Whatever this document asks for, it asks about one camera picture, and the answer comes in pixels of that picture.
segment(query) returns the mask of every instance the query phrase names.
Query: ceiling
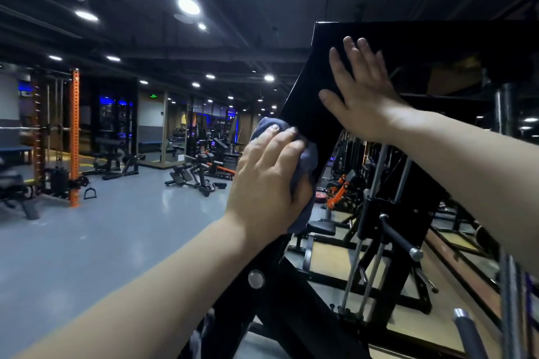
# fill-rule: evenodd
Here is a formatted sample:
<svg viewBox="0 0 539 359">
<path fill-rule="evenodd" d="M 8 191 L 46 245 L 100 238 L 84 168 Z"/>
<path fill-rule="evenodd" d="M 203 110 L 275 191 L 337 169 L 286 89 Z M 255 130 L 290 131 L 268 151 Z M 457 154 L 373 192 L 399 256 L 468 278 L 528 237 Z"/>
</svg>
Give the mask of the ceiling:
<svg viewBox="0 0 539 359">
<path fill-rule="evenodd" d="M 308 56 L 317 21 L 493 19 L 518 0 L 196 1 L 202 13 L 186 24 L 174 16 L 177 0 L 0 0 L 0 58 L 62 71 L 76 65 L 83 76 L 137 76 L 148 87 L 222 103 L 233 96 L 238 108 L 256 107 L 260 97 L 280 105 Z M 521 19 L 526 8 L 519 5 L 509 18 Z M 82 20 L 76 9 L 99 22 Z M 50 54 L 64 61 L 52 62 Z M 264 80 L 267 73 L 275 82 Z"/>
</svg>

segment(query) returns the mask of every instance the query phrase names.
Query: gray towel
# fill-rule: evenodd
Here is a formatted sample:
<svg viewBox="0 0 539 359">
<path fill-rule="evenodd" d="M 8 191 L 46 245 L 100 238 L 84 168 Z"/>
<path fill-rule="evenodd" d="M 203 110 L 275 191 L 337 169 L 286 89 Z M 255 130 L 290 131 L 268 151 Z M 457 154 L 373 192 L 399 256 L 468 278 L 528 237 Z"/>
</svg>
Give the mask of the gray towel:
<svg viewBox="0 0 539 359">
<path fill-rule="evenodd" d="M 277 118 L 262 118 L 260 122 L 258 123 L 257 128 L 253 132 L 253 136 L 251 137 L 251 141 L 255 138 L 258 138 L 260 134 L 266 129 L 268 129 L 273 124 L 279 125 L 280 131 L 285 131 L 290 127 L 286 122 L 284 122 L 281 119 Z M 298 139 L 304 139 L 301 135 L 298 135 Z M 310 219 L 310 214 L 313 210 L 314 205 L 314 195 L 316 193 L 315 189 L 315 181 L 313 177 L 313 171 L 316 169 L 316 166 L 318 165 L 318 150 L 316 149 L 316 144 L 307 141 L 307 145 L 305 149 L 303 150 L 303 153 L 301 154 L 300 160 L 298 162 L 298 166 L 296 167 L 296 170 L 292 176 L 292 181 L 290 182 L 290 192 L 293 193 L 296 186 L 298 185 L 298 182 L 305 173 L 309 175 L 310 184 L 313 186 L 313 197 L 311 197 L 311 200 L 305 208 L 301 211 L 299 217 L 296 219 L 294 223 L 292 223 L 292 226 L 288 229 L 289 233 L 300 233 L 307 227 L 307 223 Z"/>
</svg>

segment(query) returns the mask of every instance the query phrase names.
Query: hand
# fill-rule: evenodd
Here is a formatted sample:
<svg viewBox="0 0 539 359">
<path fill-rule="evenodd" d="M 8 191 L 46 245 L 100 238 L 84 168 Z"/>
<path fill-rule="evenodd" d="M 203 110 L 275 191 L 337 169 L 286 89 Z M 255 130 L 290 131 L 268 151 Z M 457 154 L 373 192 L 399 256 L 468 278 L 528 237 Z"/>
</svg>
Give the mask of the hand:
<svg viewBox="0 0 539 359">
<path fill-rule="evenodd" d="M 290 180 L 303 141 L 294 141 L 295 128 L 279 133 L 270 126 L 245 147 L 238 162 L 225 218 L 245 229 L 246 240 L 260 250 L 292 225 L 313 195 L 307 175 L 293 195 Z"/>
<path fill-rule="evenodd" d="M 319 93 L 324 106 L 355 136 L 371 142 L 390 144 L 395 125 L 414 111 L 393 89 L 387 75 L 382 51 L 373 54 L 367 40 L 343 40 L 346 55 L 352 65 L 350 75 L 335 48 L 329 51 L 333 77 L 344 97 L 329 90 Z"/>
</svg>

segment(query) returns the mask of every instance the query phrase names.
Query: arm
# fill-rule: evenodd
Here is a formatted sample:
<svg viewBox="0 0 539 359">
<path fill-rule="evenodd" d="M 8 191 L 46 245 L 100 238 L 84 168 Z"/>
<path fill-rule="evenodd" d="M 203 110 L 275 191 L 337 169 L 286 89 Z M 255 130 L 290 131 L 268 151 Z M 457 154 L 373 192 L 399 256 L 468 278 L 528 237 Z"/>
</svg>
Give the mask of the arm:
<svg viewBox="0 0 539 359">
<path fill-rule="evenodd" d="M 18 358 L 178 357 L 214 301 L 311 197 L 306 178 L 294 196 L 289 189 L 303 142 L 277 132 L 246 147 L 222 219 Z"/>
<path fill-rule="evenodd" d="M 320 98 L 360 138 L 395 145 L 436 179 L 530 273 L 539 275 L 539 147 L 409 107 L 394 92 L 381 52 L 344 39 L 354 77 L 332 49 L 343 103 Z"/>
</svg>

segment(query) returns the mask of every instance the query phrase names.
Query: forearm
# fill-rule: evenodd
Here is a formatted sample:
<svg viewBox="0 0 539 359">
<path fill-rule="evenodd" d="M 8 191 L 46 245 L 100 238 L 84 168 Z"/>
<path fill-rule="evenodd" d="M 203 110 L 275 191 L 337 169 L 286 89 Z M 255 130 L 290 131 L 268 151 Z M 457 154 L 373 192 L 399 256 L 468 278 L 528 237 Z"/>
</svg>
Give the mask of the forearm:
<svg viewBox="0 0 539 359">
<path fill-rule="evenodd" d="M 539 275 L 538 147 L 416 110 L 397 127 L 394 144 Z"/>
<path fill-rule="evenodd" d="M 207 310 L 256 252 L 248 247 L 238 225 L 218 220 L 19 358 L 177 357 L 176 349 L 185 345 Z"/>
</svg>

